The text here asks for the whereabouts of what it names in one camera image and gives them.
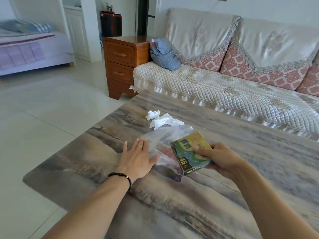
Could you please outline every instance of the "left hand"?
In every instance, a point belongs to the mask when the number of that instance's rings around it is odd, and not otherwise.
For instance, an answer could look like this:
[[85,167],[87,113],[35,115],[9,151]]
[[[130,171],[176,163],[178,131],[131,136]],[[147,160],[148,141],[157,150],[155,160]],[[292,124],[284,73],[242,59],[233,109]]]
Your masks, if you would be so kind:
[[143,178],[149,173],[157,159],[158,156],[149,159],[148,142],[138,138],[130,151],[127,150],[127,142],[125,142],[120,165],[116,171],[126,174],[134,183],[138,178]]

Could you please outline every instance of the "cabinet door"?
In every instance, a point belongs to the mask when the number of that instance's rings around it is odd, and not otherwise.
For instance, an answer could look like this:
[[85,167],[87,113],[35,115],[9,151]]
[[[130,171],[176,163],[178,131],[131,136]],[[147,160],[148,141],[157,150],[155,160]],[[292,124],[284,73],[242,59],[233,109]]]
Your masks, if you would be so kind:
[[68,8],[64,8],[64,10],[74,49],[74,56],[82,60],[91,61],[84,26],[83,12]]

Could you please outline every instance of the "drawer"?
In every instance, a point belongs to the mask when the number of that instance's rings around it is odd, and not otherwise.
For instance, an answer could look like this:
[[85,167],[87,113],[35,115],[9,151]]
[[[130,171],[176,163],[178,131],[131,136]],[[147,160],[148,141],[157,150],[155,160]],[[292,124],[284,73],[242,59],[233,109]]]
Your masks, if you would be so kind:
[[133,85],[133,69],[113,62],[107,62],[106,76],[108,79]]
[[107,60],[122,65],[134,67],[134,48],[124,44],[106,42]]

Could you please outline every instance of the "hand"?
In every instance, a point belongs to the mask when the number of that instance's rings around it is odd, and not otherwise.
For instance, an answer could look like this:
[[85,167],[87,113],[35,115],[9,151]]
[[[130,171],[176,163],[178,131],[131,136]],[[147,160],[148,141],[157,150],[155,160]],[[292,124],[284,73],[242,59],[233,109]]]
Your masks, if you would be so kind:
[[237,153],[227,147],[225,144],[211,144],[213,150],[201,147],[194,147],[194,151],[200,155],[205,155],[215,162],[214,165],[208,166],[208,169],[214,169],[222,176],[235,180],[236,172],[241,165],[245,164]]
[[138,138],[130,151],[127,151],[127,142],[125,142],[120,165],[116,171],[126,174],[134,183],[149,173],[157,159],[158,156],[149,159],[148,142]]

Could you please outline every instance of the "white quilted sofa cushion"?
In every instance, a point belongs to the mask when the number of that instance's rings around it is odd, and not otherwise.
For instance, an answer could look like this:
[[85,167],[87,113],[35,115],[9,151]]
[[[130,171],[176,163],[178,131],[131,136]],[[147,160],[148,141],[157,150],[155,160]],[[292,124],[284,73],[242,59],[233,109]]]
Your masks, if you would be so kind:
[[154,90],[263,125],[319,138],[319,97],[182,65],[154,62],[134,69],[135,91]]

